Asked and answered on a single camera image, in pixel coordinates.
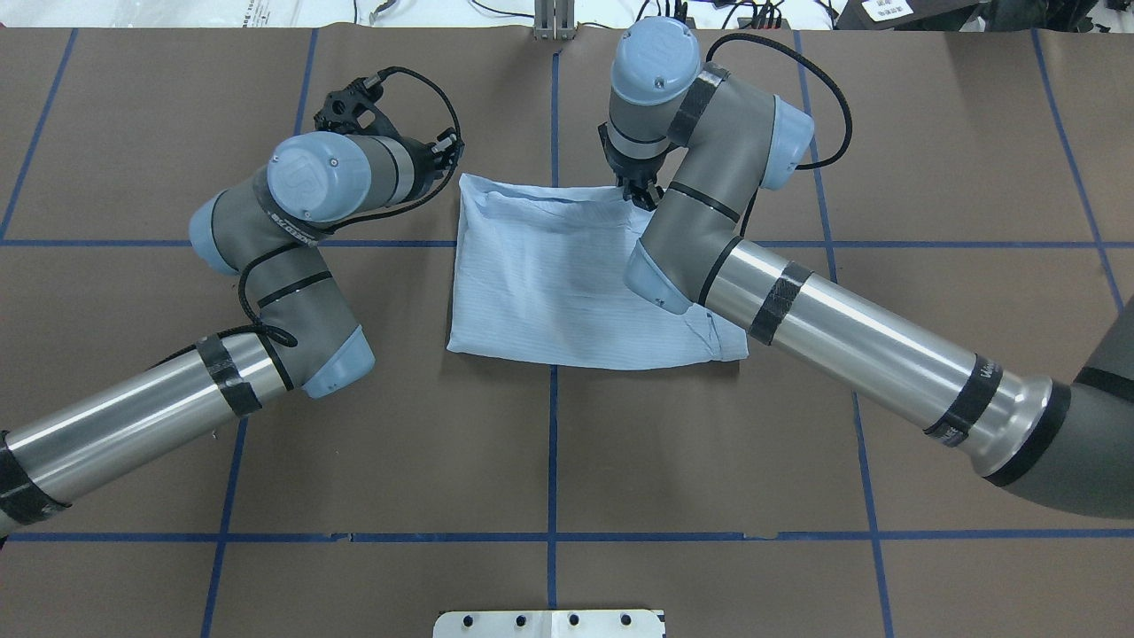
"cable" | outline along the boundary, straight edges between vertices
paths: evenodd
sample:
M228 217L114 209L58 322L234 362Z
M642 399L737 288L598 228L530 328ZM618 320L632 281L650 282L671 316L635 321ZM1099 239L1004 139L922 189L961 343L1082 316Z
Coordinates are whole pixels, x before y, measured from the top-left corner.
M661 15L661 0L653 0L653 2L658 6L658 15L660 16ZM642 0L642 6L638 8L638 15L637 15L637 17L634 18L634 22L638 22L640 19L642 19L642 14L645 12L645 8L649 7L649 6L650 6L650 0Z
M415 71L413 69L407 69L405 67L389 67L389 68L386 68L386 69L382 69L381 71L379 71L379 75L381 75L382 79L384 80L387 77L389 77L391 75L399 74L399 73L404 74L404 75L408 75L409 77L413 77L414 79L420 80L421 83L423 83L426 86L429 86L430 88L432 88L433 92L437 93L439 97L441 97L441 101L445 102L445 108L449 110L449 117L452 118L452 129L454 129L454 131L457 135L457 139L456 139L455 143L459 146L464 142L464 137L462 137L462 135L460 135L460 120L457 119L457 110L452 108L452 102L449 101L449 96L445 94L445 91L442 91L441 87L438 86L432 79L425 77L424 75L422 75L422 74L420 74L420 73L417 73L417 71ZM350 218L350 219L346 219L344 221L339 221L338 223L335 223L333 226L329 226L329 227L324 228L323 231L330 235L330 233L336 232L340 228L345 228L347 226L352 226L352 224L358 223L361 221L371 221L371 220L374 220L374 219L387 219L389 216L396 216L396 215L401 214L404 212L409 212L411 210L414 210L415 207L421 206L425 202L428 202L428 201L432 199L433 197L435 197L437 194L440 193L446 187L447 184L449 184L449 180L452 179L452 173L456 172L456 171L457 171L457 162L456 162L456 160L454 160L452 165L449 167L449 172L447 172L446 176L445 176L445 179L442 179L441 182L435 188L433 188L433 190L431 190L428 195L425 195L424 197L422 197L422 198L420 198L420 199L417 199L417 201L415 201L415 202L413 202L413 203L411 203L408 205L404 205L404 206L401 206L399 209L396 209L396 210L388 210L386 212L375 212L373 214L363 214L361 216L354 216L354 218Z
M291 333L285 331L284 329L280 329L279 326L271 326L271 325L264 324L263 318L261 318L259 314L256 314L255 312L252 311L252 304L248 303L247 284L248 284L248 274L251 274L252 271L257 265L260 265L261 263L268 261L269 258L271 258L271 257L273 257L276 255L284 254L284 253L286 253L289 249L294 249L294 248L301 247L301 245L302 244L294 244L294 243L293 244L285 244L285 245L282 245L282 246L280 246L280 247L278 247L276 249L265 252L264 254L262 254L262 255L257 256L256 258L253 258L252 261L249 261L248 264L245 265L243 270L240 270L240 279L237 281L237 284L236 284L236 297L240 301L240 309L244 311L244 314L245 314L245 316L248 317L248 322L251 322L251 324L247 324L245 326L237 326L235 329L228 329L226 331L221 331L221 332L217 333L217 337L219 339L230 338L232 335L240 335L240 334L245 334L245 333L254 333L254 334L257 334L257 335L263 335L263 337L272 340L273 342L282 346L284 348L295 348L295 347L299 346L299 340L295 339L295 335L293 335ZM167 361L172 361L174 359L177 359L178 357L180 357L183 355L186 355L188 352L193 352L196 349L197 349L197 344L187 346L187 347L183 348L181 350L178 350L174 355L170 355L169 357L167 357L167 358L162 359L161 361L154 364L152 366L152 368L156 368L158 366L161 366L162 364L164 364Z
M484 9L485 11L491 11L493 14L498 14L498 15L501 15L501 16L515 16L517 18L532 18L532 19L535 19L535 14L517 14L516 11L502 11L500 9L493 9L492 7L488 7L485 5L481 5L477 0L468 0L468 1L472 2L475 6Z
M772 9L775 9L776 12L773 17L773 19L776 20L776 26L770 26L769 28L779 28L780 25L784 24L784 11L780 9L780 5L782 5L784 2L787 2L787 0L780 0L779 2L772 5Z
M756 22L756 3L753 2L753 0L741 0L739 2L733 5L733 8L729 9L728 15L725 16L725 24L720 25L720 27L721 28L728 28L728 23L729 23L729 20L733 19L733 15L736 14L737 9L739 9L741 7L744 7L745 5L748 5L748 6L752 7L752 22L755 23Z
M722 35L719 40L717 40L717 42L712 43L712 46L709 48L709 52L705 53L705 60L706 61L712 60L712 57L717 52L717 49L720 49L722 44L725 44L726 42L730 42L733 40L746 40L748 42L754 42L756 44L763 44L764 46L770 46L772 49L776 49L780 53L784 53L785 56L803 65L804 68L814 74L814 76L818 77L820 82L822 82L823 84L827 85L828 88L830 88L831 94L835 95L835 100L839 103L839 109L843 110L843 125L845 127L843 134L843 144L839 146L839 150L835 151L835 153L831 156L821 161L814 161L811 163L801 163L799 165L795 167L795 169L811 170L814 168L822 168L824 165L830 165L836 161L838 161L839 158L841 158L843 154L847 152L847 147L850 145L850 135L854 130L854 124L850 120L850 104L847 103L846 95L843 94L843 90L839 88L839 85L836 84L835 80L831 79L831 76L827 75L827 73L824 73L823 69L815 66L814 62L805 58L802 53L795 51L790 46L780 44L775 40L769 40L768 37L764 37L762 35L756 35L754 33L729 33L727 35Z
M744 209L744 219L741 220L742 237L748 230L748 218L752 216L752 206L756 205L756 193L759 192L760 188L756 188L755 190L752 192L752 198L748 199L748 207Z
M839 19L839 12L835 9L835 2L832 2L831 0L827 0L827 2L824 3L823 0L815 0L815 3L818 3L820 7L823 8L824 11L827 11L827 17L831 19L831 29L833 31L835 23Z

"white label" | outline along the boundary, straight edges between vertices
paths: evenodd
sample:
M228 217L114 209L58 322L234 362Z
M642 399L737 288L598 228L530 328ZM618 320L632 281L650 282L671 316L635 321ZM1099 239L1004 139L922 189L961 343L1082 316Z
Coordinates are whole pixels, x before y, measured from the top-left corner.
M877 23L892 20L914 12L906 0L863 0L862 8L866 9L866 15Z

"light blue cloth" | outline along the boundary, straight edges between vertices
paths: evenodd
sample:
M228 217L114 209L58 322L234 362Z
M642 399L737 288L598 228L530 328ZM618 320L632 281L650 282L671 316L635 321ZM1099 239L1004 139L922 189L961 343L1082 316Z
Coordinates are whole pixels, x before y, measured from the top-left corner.
M671 314L623 283L650 214L617 187L463 175L448 349L611 371L746 358L742 329L700 305Z

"black electrical tape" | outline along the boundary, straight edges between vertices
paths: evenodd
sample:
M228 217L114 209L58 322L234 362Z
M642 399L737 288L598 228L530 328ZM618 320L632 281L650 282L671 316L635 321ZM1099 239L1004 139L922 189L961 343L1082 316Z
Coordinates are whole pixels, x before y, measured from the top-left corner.
M252 384L240 377L240 372L232 363L232 356L217 335L208 337L197 342L197 355L209 371L214 384L228 402L228 407L242 419L263 408Z
M706 206L709 206L709 207L716 210L717 212L723 214L725 216L731 219L734 223L736 223L737 221L741 220L741 213L736 212L735 210L733 210L731 207L729 207L728 204L726 204L725 202L714 199L714 198L712 198L709 195L702 193L701 190L697 190L696 188L694 188L692 186L686 186L685 184L682 184L680 181L670 181L669 182L669 189L670 190L677 190L678 193L680 193L680 194L683 194L683 195L685 195L687 197L693 197L694 199L696 199L696 201L705 204Z
M1048 399L1048 407L1043 409L1043 415L1035 424L1035 429L1004 467L984 479L997 487L1005 487L1026 475L1027 470L1035 466L1035 462L1040 460L1040 457L1043 457L1048 446L1059 434L1059 428L1063 427L1064 419L1067 418L1068 409L1070 409L1070 389L1060 383L1051 382L1051 398Z
M709 275L705 277L704 284L701 286L701 294L697 296L697 303L701 305L705 304L705 299L709 298L709 288L712 287L712 282L717 279L717 273L720 272L720 266L725 265L725 260L728 255L733 254L733 248L736 244L739 244L743 239L741 237L733 237L728 244L725 245L725 249L720 250L717 255L717 261L713 262L712 267L709 269Z
M307 286L310 286L312 283L318 283L319 281L322 281L323 279L330 279L330 278L331 278L331 271L330 270L323 270L322 272L316 272L316 273L312 274L311 277L304 277L303 279L299 279L298 281L294 281L291 283L288 283L288 284L284 286L282 288L276 290L274 292L269 292L269 294L262 296L260 298L260 300L256 301L256 305L260 306L260 309L263 309L264 306L268 305L269 303L274 303L274 301L277 301L277 300L286 297L289 294L294 294L294 292L297 292L297 291L306 288Z
M789 261L784 266L779 279L776 279L776 282L772 283L772 289L764 297L764 303L760 306L760 311L756 312L756 316L752 321L752 326L748 329L748 334L752 335L752 339L764 346L772 344L776 331L784 323L784 317L787 316L787 313L792 311L792 304L795 303L795 297L799 294L799 288L807 282L807 277L811 277L812 272L810 267L799 265L794 261Z
M1083 386L1091 386L1094 390L1101 390L1111 397L1134 403L1134 381L1127 380L1122 375L1098 368L1083 368L1080 371L1078 376L1075 377L1075 383Z
M36 524L70 508L48 496L24 471L0 432L0 511L19 525Z
M1001 378L1004 368L978 355L973 371L968 374L968 381L962 386L953 405L936 424L923 432L947 448L960 445L960 442L968 439L968 431L973 428L973 424L988 410L989 403L992 403Z
M678 146L687 146L693 129L705 112L709 101L712 100L717 87L728 79L728 71L713 62L705 62L701 73L697 74L693 85L685 92L685 99L674 116L674 121L669 124L669 138Z
M615 128L615 130L618 131L619 135L621 135L623 137L626 137L627 139L629 139L631 142L634 142L635 144L657 144L658 142L661 142L662 139L666 138L666 136L662 135L661 137L658 137L655 139L638 139L638 138L636 138L636 137L634 137L632 135L627 135L621 128L618 128L617 124L615 124L612 121L608 121L607 124L609 124L610 126L612 126Z

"white metal plate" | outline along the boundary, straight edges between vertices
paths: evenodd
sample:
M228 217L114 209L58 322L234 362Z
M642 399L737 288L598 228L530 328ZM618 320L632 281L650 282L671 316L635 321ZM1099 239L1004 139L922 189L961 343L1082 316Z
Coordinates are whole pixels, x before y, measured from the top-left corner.
M433 638L665 638L654 610L448 612Z

